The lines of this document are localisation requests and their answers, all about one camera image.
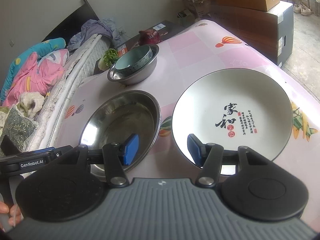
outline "white wall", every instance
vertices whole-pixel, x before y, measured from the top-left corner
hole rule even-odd
[[[174,21],[183,9],[178,0],[88,1],[99,18],[113,17],[131,37],[162,20]],[[10,63],[81,5],[81,0],[0,0],[0,89]]]

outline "blue patterned bowl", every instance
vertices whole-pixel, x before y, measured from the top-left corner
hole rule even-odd
[[[148,63],[151,58],[150,46],[139,46],[122,55],[116,62],[115,69],[122,75],[131,75]]]

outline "white sneakers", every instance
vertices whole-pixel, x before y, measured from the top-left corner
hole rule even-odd
[[[311,10],[307,6],[302,5],[301,14],[304,15],[304,16],[310,15],[311,14]]]
[[[295,4],[294,6],[293,6],[293,11],[295,12],[295,13],[301,13],[301,4]]]
[[[307,16],[307,15],[311,14],[311,10],[307,6],[301,5],[301,4],[295,4],[293,6],[293,11],[295,13],[301,13],[304,16]]]

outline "floral pillow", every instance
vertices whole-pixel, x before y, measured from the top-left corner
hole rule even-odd
[[[5,120],[2,135],[0,137],[0,143],[2,142],[4,135],[7,135],[15,146],[22,152],[25,141],[31,137],[36,128],[36,122],[24,117],[17,109],[16,105],[13,105],[9,111],[7,119]],[[4,154],[2,150],[0,150],[0,157],[2,156],[4,156]]]

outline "black round pad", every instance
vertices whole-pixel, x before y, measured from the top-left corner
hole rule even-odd
[[[16,190],[16,200],[24,216],[47,222],[61,222],[82,216],[94,209],[103,194],[103,184],[92,174],[58,165],[29,176]]]
[[[285,193],[285,186],[275,179],[256,179],[248,188],[252,195],[262,199],[277,199]]]
[[[305,185],[281,169],[240,171],[221,187],[222,198],[245,217],[275,222],[299,216],[308,201]]]

